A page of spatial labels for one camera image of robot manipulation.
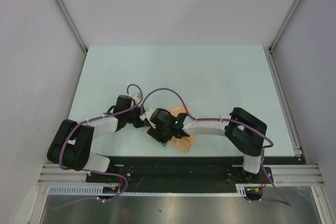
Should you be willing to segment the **peach satin napkin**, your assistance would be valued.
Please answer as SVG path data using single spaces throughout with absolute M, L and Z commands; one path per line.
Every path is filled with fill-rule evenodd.
M 177 116 L 179 113 L 186 113 L 186 109 L 183 106 L 176 106 L 167 111 L 169 111 L 173 116 Z M 172 145 L 184 153 L 188 153 L 193 146 L 195 139 L 195 136 L 183 137 L 181 139 L 173 137 L 167 144 Z

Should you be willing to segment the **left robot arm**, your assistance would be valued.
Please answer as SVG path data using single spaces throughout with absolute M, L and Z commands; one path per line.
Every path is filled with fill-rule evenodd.
M 121 130 L 126 124 L 141 123 L 142 95 L 120 95 L 106 113 L 97 118 L 76 122 L 63 120 L 48 151 L 47 159 L 62 169 L 98 172 L 105 182 L 115 178 L 116 169 L 110 159 L 91 151 L 92 140 Z

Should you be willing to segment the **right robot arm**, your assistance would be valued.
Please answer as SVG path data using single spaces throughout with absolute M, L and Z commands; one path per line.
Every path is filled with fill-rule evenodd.
M 243 179 L 254 183 L 261 177 L 261 157 L 267 124 L 242 108 L 234 108 L 224 117 L 192 118 L 187 113 L 173 116 L 165 109 L 149 109 L 143 120 L 150 125 L 147 133 L 163 146 L 172 138 L 218 135 L 229 139 L 243 153 Z

